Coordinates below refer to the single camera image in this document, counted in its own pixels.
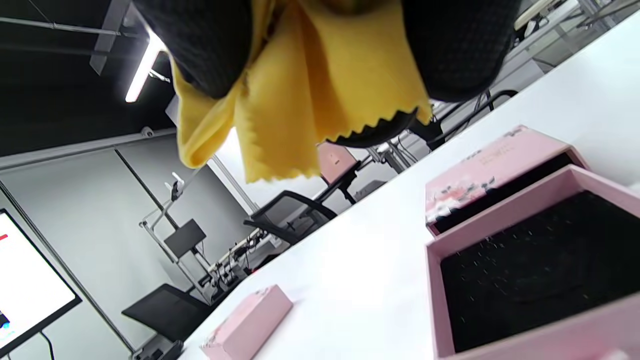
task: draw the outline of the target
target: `security camera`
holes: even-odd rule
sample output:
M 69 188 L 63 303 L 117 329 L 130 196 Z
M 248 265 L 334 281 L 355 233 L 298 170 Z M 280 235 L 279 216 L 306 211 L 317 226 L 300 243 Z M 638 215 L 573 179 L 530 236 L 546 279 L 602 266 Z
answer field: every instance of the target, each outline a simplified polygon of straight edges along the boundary
M 145 126 L 142 128 L 142 131 L 140 131 L 140 133 L 142 134 L 142 137 L 144 138 L 152 138 L 154 137 L 156 134 L 154 133 L 153 130 L 151 130 L 150 127 Z

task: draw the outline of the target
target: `chair backrest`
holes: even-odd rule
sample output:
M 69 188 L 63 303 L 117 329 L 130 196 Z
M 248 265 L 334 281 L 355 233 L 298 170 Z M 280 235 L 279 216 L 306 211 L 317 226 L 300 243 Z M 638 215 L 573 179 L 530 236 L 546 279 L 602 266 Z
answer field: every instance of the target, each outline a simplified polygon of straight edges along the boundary
M 244 224 L 259 227 L 293 245 L 336 216 L 318 202 L 286 190 Z
M 317 146 L 317 150 L 320 173 L 327 184 L 340 179 L 357 162 L 347 148 L 339 145 L 323 142 Z
M 150 327 L 170 341 L 184 341 L 213 312 L 191 295 L 163 284 L 122 314 Z

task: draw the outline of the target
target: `ceiling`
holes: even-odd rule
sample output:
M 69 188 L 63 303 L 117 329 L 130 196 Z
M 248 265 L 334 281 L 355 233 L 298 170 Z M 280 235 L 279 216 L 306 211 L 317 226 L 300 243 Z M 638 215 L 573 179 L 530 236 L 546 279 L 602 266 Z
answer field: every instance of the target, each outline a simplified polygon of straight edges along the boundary
M 98 29 L 111 2 L 31 1 L 57 24 Z M 3 0 L 0 17 L 46 22 L 29 0 Z M 141 26 L 121 31 L 144 34 Z M 138 101 L 124 101 L 145 38 L 116 37 L 98 75 L 89 64 L 98 35 L 3 22 L 0 34 L 0 156 L 173 127 L 164 113 L 171 84 L 147 78 Z M 166 55 L 154 70 L 170 77 Z

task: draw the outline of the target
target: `pink box lid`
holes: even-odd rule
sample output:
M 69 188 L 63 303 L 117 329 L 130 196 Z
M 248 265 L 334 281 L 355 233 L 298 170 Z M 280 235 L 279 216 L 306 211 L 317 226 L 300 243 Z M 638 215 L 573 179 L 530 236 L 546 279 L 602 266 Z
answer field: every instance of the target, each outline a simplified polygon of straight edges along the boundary
M 292 306 L 277 285 L 255 291 L 240 302 L 200 348 L 212 360 L 249 360 Z
M 525 126 L 467 156 L 426 185 L 426 224 L 440 235 L 436 223 L 452 209 L 461 209 L 548 160 L 568 153 L 573 163 L 586 167 L 575 149 Z

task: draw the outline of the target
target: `television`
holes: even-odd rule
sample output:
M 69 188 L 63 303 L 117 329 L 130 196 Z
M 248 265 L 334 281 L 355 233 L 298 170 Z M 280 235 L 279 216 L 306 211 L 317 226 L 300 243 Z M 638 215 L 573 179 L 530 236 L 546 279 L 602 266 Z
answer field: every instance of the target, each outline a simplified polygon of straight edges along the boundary
M 0 209 L 0 359 L 82 300 Z

